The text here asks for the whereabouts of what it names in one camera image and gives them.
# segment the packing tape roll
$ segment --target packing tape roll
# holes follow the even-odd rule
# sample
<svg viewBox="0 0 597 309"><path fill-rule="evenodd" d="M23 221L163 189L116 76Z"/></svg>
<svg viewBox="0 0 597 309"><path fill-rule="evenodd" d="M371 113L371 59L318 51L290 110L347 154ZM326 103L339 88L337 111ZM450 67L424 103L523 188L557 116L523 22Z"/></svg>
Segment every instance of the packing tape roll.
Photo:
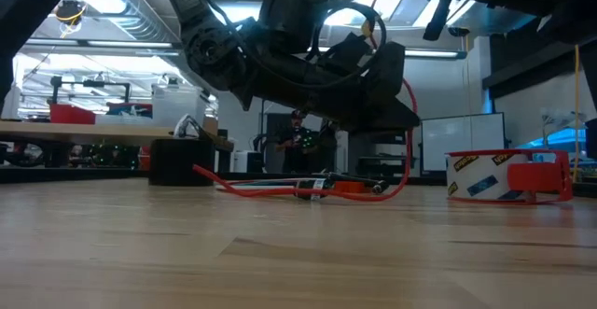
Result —
<svg viewBox="0 0 597 309"><path fill-rule="evenodd" d="M526 191L510 190L507 168L514 163L527 163L524 154L450 156L448 158L448 194L451 198L482 201L525 201Z"/></svg>

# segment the workbench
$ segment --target workbench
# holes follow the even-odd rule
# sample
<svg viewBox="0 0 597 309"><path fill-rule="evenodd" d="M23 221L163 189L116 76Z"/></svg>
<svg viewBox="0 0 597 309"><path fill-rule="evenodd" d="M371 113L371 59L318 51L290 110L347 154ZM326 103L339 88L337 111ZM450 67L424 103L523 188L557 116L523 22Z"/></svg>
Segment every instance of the workbench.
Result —
<svg viewBox="0 0 597 309"><path fill-rule="evenodd" d="M0 121L0 141L30 141L41 143L57 157L70 151L70 146L113 144L122 146L150 146L154 140L172 138L172 129L166 127L133 126L133 125L85 125L64 123L38 123ZM209 137L219 152L218 168L220 172L229 171L231 152L234 144L211 133L203 132ZM50 167L63 166L54 162Z"/></svg>

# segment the red cable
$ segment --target red cable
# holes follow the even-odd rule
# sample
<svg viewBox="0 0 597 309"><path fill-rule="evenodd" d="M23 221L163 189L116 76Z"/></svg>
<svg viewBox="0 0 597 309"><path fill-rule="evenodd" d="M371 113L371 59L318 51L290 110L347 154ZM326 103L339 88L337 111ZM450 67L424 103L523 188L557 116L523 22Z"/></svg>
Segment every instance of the red cable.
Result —
<svg viewBox="0 0 597 309"><path fill-rule="evenodd" d="M412 101L412 111L416 114L418 111L417 100L414 97L414 93L412 92L412 87L408 83L406 79L404 81L404 86L409 91L409 96ZM283 195L283 194L325 194L329 196L336 196L341 197L351 201L357 202L383 202L387 201L390 198L395 197L407 184L410 175L410 161L411 161L411 151L412 151L412 129L407 131L407 160L406 160L406 170L402 179L400 180L400 184L398 187L389 194L386 195L362 195L362 194L353 194L353 193L346 193L334 190L320 190L320 189L296 189L296 188L284 188L284 189L271 189L271 190L238 190L232 187L232 185L227 182L226 180L218 177L216 174L212 173L211 171L200 167L199 165L193 165L193 170L197 173L206 176L214 180L214 182L219 183L224 187L224 190L233 193L235 195L241 197L263 197L263 196L272 196L272 195Z"/></svg>

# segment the white container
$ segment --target white container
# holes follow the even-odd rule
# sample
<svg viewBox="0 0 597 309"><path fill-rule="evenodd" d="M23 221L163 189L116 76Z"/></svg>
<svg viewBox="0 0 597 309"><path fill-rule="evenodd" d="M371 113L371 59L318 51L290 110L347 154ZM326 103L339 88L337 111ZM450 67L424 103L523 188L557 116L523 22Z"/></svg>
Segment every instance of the white container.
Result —
<svg viewBox="0 0 597 309"><path fill-rule="evenodd" d="M153 95L153 123L158 127L174 128L186 114L193 117L201 126L205 116L205 103L200 91L195 87L156 87Z"/></svg>
<svg viewBox="0 0 597 309"><path fill-rule="evenodd" d="M478 201L525 201L526 191L512 191L507 183L510 164L527 163L525 154L478 154L475 151L448 154L448 194L451 198Z"/></svg>

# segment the whiteboard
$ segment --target whiteboard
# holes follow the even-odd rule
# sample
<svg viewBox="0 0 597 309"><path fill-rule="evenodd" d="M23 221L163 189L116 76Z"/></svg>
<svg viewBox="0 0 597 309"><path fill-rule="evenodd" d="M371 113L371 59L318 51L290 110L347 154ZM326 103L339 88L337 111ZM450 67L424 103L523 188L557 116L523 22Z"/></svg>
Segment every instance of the whiteboard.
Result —
<svg viewBox="0 0 597 309"><path fill-rule="evenodd" d="M422 121L423 171L445 171L446 153L504 149L504 114Z"/></svg>

